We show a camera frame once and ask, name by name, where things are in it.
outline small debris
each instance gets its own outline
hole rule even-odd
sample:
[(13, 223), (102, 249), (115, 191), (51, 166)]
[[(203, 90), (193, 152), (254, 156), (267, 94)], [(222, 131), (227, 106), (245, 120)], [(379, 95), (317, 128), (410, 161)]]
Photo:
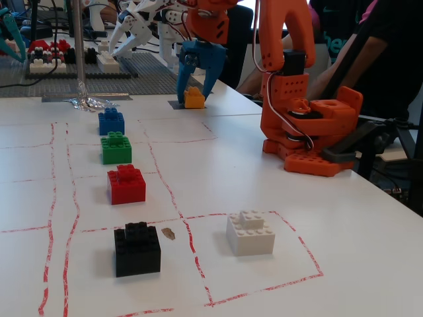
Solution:
[(172, 241), (175, 239), (174, 233), (170, 228), (161, 229), (161, 232), (163, 232), (166, 238), (169, 238)]

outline yellow lego brick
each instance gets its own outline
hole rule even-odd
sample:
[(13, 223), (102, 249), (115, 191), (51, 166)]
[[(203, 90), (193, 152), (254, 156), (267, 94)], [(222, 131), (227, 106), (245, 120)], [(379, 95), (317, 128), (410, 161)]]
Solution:
[(206, 98), (204, 98), (200, 89), (197, 87), (190, 87), (185, 91), (185, 108), (186, 109), (204, 109)]

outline black shirt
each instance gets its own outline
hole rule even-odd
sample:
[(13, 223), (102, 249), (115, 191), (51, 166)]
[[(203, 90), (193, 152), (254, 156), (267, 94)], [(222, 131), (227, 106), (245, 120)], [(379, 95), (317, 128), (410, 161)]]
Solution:
[(310, 0), (320, 20), (320, 30), (332, 62), (353, 35), (373, 0)]
[(423, 0), (378, 1), (370, 36), (386, 41), (388, 47), (354, 88), (364, 95), (362, 114), (408, 118), (408, 106), (423, 83)]

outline red lego brick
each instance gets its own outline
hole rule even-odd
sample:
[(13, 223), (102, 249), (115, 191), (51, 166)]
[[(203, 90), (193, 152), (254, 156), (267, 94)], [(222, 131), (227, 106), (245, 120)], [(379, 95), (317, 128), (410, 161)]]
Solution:
[[(54, 42), (50, 42), (50, 48), (54, 48)], [(71, 45), (66, 42), (66, 40), (60, 40), (58, 42), (59, 51), (65, 53), (68, 48), (71, 48)]]
[(108, 191), (112, 205), (145, 201), (145, 181), (141, 171), (130, 165), (119, 165), (108, 175)]
[(35, 48), (42, 48), (43, 51), (47, 51), (50, 47), (46, 43), (46, 41), (43, 41), (43, 40), (33, 41), (33, 43), (31, 43), (30, 47), (28, 48), (28, 53), (32, 53), (32, 51), (34, 51)]

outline green lego brick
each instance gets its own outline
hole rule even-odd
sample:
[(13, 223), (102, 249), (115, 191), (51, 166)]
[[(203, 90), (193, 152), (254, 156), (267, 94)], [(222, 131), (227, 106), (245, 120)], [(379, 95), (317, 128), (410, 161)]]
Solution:
[(132, 163), (131, 143), (122, 132), (109, 132), (108, 137), (102, 137), (101, 153), (104, 165)]

